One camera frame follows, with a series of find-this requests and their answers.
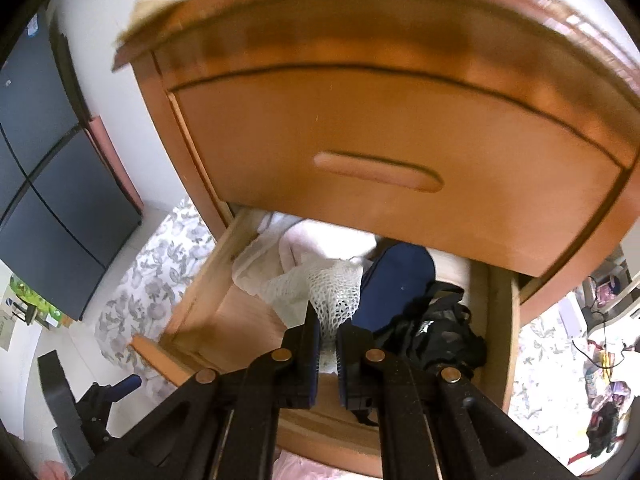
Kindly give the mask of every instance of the drawer front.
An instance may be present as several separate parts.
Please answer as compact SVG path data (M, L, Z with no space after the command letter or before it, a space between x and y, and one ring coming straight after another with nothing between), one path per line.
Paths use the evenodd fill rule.
M561 125L422 76L273 70L175 93L223 200L539 276L620 168Z

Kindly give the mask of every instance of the metal rivet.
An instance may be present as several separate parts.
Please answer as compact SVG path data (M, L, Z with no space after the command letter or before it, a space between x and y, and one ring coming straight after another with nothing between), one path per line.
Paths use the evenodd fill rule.
M460 373L460 370L451 366L447 366L446 368L443 368L442 371L440 372L440 375L445 381L447 381L447 383L451 383L451 384L457 383L462 378L462 374Z
M216 380L217 373L211 368L204 368L196 374L196 381L200 384L211 384Z
M380 348L371 348L367 350L367 353L364 354L364 357L367 358L367 361L371 361L372 363L379 363L383 361L385 358L385 351Z
M291 350L288 348L278 348L271 352L271 359L277 361L279 363L283 363L284 361L288 361L293 357Z

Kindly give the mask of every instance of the drawer handle cutout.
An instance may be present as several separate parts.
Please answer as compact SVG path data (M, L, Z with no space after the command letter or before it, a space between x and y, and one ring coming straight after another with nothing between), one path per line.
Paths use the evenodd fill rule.
M428 168L385 158L353 153L320 152L314 156L316 168L329 173L437 193L444 186L439 174Z

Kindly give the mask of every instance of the open drawer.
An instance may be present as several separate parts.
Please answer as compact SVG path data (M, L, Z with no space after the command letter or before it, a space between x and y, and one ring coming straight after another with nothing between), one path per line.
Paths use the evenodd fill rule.
M261 354L280 347L285 327L273 309L237 288L231 279L234 259L257 236L265 213L243 209L177 305L158 346L136 336L132 346L162 375L181 384L200 368L226 373L248 366ZM436 270L451 272L455 256L434 255ZM520 328L518 291L511 271L471 262L469 297L472 328L484 335L487 364L474 382L507 410ZM336 375L321 374L318 400L309 411L281 410L277 444L293 453L344 470L382 476L377 428L359 424L340 406Z

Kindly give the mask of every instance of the black strap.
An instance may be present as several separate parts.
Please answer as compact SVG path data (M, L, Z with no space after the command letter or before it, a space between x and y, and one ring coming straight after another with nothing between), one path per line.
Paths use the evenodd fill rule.
M364 424L365 426L372 426L374 428L378 427L378 423L377 422L373 422L373 420L371 420L369 418L369 415L371 414L371 408L369 408L368 410L351 410L351 413L353 413L353 415L356 416L356 420L360 423L360 424Z
M486 360L484 339L470 327L471 311L460 304L464 290L434 282L404 312L374 334L374 341L422 369L434 364L458 366L468 377Z

